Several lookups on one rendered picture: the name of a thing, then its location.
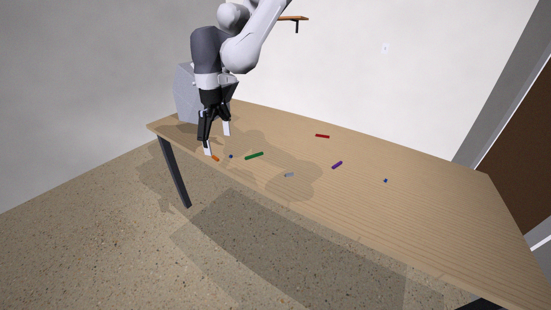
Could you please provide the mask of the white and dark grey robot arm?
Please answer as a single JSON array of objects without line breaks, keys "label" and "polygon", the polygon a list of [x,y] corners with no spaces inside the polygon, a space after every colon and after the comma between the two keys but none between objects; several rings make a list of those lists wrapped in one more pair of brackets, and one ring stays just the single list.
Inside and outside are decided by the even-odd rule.
[{"label": "white and dark grey robot arm", "polygon": [[219,29],[203,26],[191,34],[193,86],[214,90],[237,82],[236,76],[229,72],[246,74],[254,69],[264,41],[291,1],[244,0],[242,4],[221,4],[216,15]]}]

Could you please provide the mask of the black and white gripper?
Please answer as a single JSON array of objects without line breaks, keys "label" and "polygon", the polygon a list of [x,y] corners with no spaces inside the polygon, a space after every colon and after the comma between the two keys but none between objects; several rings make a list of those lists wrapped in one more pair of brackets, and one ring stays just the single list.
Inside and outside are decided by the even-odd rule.
[{"label": "black and white gripper", "polygon": [[198,111],[197,140],[202,142],[205,155],[212,156],[212,150],[208,139],[212,121],[214,121],[215,116],[219,115],[223,120],[224,135],[230,136],[229,121],[231,121],[230,117],[232,117],[232,115],[228,110],[226,100],[223,99],[222,86],[214,90],[201,90],[201,88],[199,88],[199,94],[201,104],[204,105],[204,110]]}]

